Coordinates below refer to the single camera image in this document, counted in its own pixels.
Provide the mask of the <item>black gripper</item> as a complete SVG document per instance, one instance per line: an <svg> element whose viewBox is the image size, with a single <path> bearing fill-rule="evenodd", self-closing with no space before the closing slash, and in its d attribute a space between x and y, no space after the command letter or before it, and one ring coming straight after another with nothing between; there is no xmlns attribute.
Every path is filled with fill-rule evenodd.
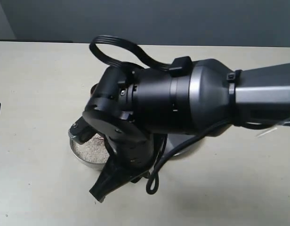
<svg viewBox="0 0 290 226"><path fill-rule="evenodd" d="M107 137L114 149L97 181L89 190L98 202L134 181L136 183L149 172L156 160L154 140L156 136L133 121L132 112L121 110L85 110L83 119L98 132Z"/></svg>

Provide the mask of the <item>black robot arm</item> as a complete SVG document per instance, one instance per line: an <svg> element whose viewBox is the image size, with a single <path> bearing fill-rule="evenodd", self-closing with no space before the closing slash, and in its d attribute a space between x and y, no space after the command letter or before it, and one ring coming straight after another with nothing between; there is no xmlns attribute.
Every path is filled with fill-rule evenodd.
<svg viewBox="0 0 290 226"><path fill-rule="evenodd" d="M163 165L204 137L290 120L290 63L232 71L215 59L184 57L167 72L110 66L82 116L110 154L90 189L95 199L142 177L154 194Z"/></svg>

